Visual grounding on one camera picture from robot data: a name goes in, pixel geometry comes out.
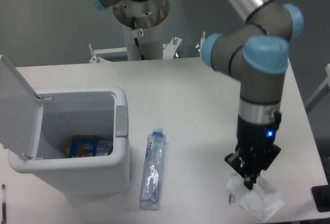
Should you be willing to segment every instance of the blue led light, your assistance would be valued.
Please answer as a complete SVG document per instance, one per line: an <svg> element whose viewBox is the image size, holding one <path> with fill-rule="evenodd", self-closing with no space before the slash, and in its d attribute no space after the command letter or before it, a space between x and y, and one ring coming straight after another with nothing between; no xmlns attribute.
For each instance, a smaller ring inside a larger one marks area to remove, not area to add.
<svg viewBox="0 0 330 224"><path fill-rule="evenodd" d="M266 137L272 137L274 135L274 131L268 130L266 131Z"/></svg>

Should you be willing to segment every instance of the bottle cap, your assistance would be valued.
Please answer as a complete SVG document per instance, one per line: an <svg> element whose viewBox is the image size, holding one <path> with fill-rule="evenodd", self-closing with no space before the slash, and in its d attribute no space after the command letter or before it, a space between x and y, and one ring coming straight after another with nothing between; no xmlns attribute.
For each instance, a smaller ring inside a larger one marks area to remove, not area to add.
<svg viewBox="0 0 330 224"><path fill-rule="evenodd" d="M163 129L161 127L155 127L153 132L163 133Z"/></svg>

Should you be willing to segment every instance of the pen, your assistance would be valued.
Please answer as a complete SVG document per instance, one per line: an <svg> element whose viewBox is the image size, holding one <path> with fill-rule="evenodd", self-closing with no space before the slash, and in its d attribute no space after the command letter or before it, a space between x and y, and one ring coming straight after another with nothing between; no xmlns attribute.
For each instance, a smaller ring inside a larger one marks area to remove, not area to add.
<svg viewBox="0 0 330 224"><path fill-rule="evenodd" d="M1 193L2 193L2 222L1 224L6 224L7 217L6 217L6 186L3 184L1 186Z"/></svg>

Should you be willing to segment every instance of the white table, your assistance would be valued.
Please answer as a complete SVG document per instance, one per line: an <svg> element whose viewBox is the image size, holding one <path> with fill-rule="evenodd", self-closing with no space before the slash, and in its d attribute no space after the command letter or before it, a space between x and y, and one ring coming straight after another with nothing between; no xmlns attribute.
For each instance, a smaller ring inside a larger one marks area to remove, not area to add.
<svg viewBox="0 0 330 224"><path fill-rule="evenodd" d="M7 185L8 223L258 223L238 206L227 208L232 173L224 161L236 145L239 82L199 58L102 62L19 68L39 88L122 87L129 109L131 187L114 196L67 197L8 165L0 149L0 183ZM326 184L299 91L289 68L275 143L282 151L262 175L286 205L269 222L329 217L318 213L310 188ZM168 137L159 211L139 209L147 134Z"/></svg>

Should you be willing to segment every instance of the robotic arm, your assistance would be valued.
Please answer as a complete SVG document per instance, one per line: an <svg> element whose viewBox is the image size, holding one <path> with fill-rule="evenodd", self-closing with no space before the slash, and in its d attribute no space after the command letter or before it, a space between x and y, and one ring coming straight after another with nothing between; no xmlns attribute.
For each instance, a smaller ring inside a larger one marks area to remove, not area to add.
<svg viewBox="0 0 330 224"><path fill-rule="evenodd" d="M281 151L274 144L281 122L287 41L299 35L304 19L297 7L274 0L229 0L246 26L229 35L214 34L203 44L203 61L241 81L235 153L225 161L253 188Z"/></svg>

